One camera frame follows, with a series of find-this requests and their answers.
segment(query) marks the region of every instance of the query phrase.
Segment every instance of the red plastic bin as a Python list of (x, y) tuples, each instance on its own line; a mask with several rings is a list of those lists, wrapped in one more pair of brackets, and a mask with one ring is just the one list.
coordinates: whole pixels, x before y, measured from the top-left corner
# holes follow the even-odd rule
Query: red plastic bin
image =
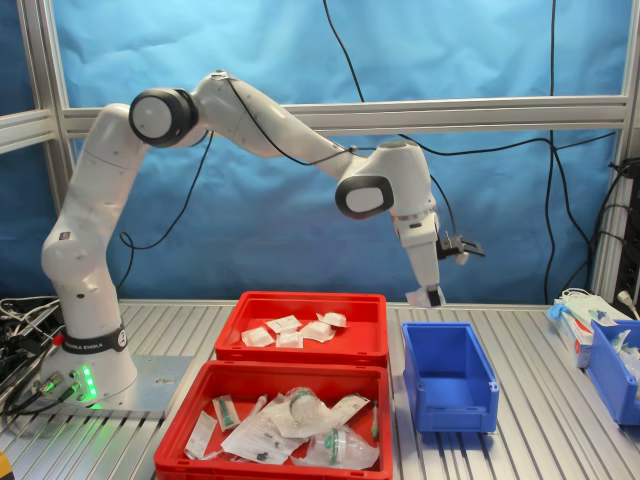
[[(240, 420), (244, 420), (260, 395), (266, 393), (271, 401), (278, 393), (286, 393), (300, 386), (311, 388), (329, 407), (352, 393), (378, 401), (380, 456), (373, 467), (362, 471), (300, 467), (293, 465), (291, 460), (287, 460), (284, 465), (262, 465), (231, 462), (226, 458), (190, 460), (184, 454), (184, 447), (200, 412), (205, 410), (215, 418), (215, 410), (211, 403), (213, 398), (231, 395)], [(347, 425), (370, 445), (375, 445), (371, 437), (372, 415), (373, 408), (370, 402), (349, 420)], [(216, 426), (206, 453), (220, 450), (220, 443), (229, 433), (223, 433), (220, 427)], [(306, 449), (307, 444), (302, 445), (293, 456), (304, 457)], [(284, 365), (220, 360), (205, 363), (160, 442), (154, 461), (159, 480), (391, 479), (393, 456), (387, 370), (369, 366)]]
[[(266, 322), (295, 315), (306, 325), (316, 313), (341, 313), (347, 328), (337, 328), (325, 343), (304, 341), (304, 348), (247, 347), (242, 332), (265, 327)], [(387, 365), (386, 300), (382, 295), (350, 293), (246, 292), (238, 300), (216, 342), (219, 360), (280, 363)]]

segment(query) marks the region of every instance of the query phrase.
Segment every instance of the blue crate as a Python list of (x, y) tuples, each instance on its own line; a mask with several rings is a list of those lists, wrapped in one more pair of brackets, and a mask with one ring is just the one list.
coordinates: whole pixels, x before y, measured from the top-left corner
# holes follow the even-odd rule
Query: blue crate
[(640, 402), (636, 401), (638, 382), (611, 346), (620, 332), (631, 330), (625, 343), (640, 347), (640, 322), (617, 320), (615, 327), (593, 326), (593, 346), (587, 371), (600, 393), (600, 398), (619, 425), (640, 425)]
[(404, 381), (420, 432), (493, 432), (499, 389), (469, 323), (404, 323)]

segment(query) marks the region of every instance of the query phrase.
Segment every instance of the white packet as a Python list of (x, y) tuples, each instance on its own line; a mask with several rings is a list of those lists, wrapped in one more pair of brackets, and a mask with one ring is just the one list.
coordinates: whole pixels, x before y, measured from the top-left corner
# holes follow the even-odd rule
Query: white packet
[(304, 337), (300, 332), (284, 332), (278, 335), (276, 347), (280, 348), (303, 348)]
[(370, 446), (349, 427), (333, 428), (311, 438), (307, 456), (291, 457), (294, 465), (364, 470), (376, 463), (380, 449)]
[(344, 425), (367, 403), (369, 403), (368, 399), (354, 393), (340, 399), (340, 401), (333, 406), (331, 411), (339, 416), (340, 425)]
[(266, 347), (275, 342), (264, 327), (245, 330), (242, 332), (242, 341), (247, 347)]
[(277, 334), (295, 332), (298, 327), (302, 326), (298, 319), (293, 315), (289, 315), (288, 317), (284, 318), (278, 318), (276, 320), (270, 320), (267, 322), (267, 325)]
[(346, 327), (347, 326), (347, 317), (341, 315), (340, 313), (329, 312), (326, 315), (320, 315), (316, 313), (319, 322), (328, 323), (334, 327)]
[(324, 343), (331, 340), (335, 336), (336, 331), (331, 328), (331, 325), (329, 325), (328, 323), (311, 322), (307, 323), (300, 330), (300, 333), (304, 338)]
[(222, 395), (212, 400), (213, 408), (220, 422), (222, 431), (230, 430), (240, 424), (240, 418), (236, 413), (236, 407), (231, 400), (231, 395)]
[(191, 436), (187, 441), (187, 446), (184, 447), (184, 453), (191, 460), (196, 460), (204, 457), (204, 452), (207, 449), (211, 435), (216, 428), (217, 420), (205, 412), (200, 412), (200, 417), (196, 422), (196, 426), (191, 432)]
[(293, 451), (307, 441), (304, 439), (284, 438), (265, 413), (285, 401), (282, 394), (255, 415), (247, 417), (222, 442), (225, 452), (258, 463), (282, 465)]

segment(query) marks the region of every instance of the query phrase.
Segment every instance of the metal work surface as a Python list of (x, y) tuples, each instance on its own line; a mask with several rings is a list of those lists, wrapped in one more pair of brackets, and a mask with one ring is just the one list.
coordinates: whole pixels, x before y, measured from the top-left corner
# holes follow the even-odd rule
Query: metal work surface
[[(38, 415), (2, 425), (0, 450), (16, 478), (149, 479), (153, 453), (234, 302), (124, 301), (130, 348), (138, 355), (192, 355), (168, 419)], [(611, 420), (589, 377), (571, 366), (541, 307), (452, 305), (437, 310), (391, 304), (394, 478), (640, 479), (640, 428)], [(494, 434), (416, 434), (402, 371), (405, 321), (469, 321), (500, 383)]]

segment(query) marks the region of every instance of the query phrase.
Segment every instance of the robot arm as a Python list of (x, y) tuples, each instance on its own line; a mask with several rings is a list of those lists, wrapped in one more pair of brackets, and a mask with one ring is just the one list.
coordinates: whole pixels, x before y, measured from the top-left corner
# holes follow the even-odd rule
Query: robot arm
[(46, 359), (41, 374), (77, 378), (83, 371), (91, 379), (78, 382), (78, 396), (71, 403), (111, 397), (135, 381), (107, 269), (107, 245), (149, 146), (187, 147), (208, 131), (261, 157), (284, 152), (307, 163), (323, 159), (317, 167), (338, 180), (340, 211), (363, 219), (388, 210), (421, 289), (432, 305), (440, 304), (438, 259), (463, 254), (464, 248), (450, 245), (444, 250), (438, 242), (436, 204), (421, 149), (392, 142), (368, 158), (359, 156), (315, 133), (255, 88), (217, 71), (191, 94), (152, 89), (131, 107), (105, 107), (85, 141), (42, 252), (66, 332), (63, 348)]

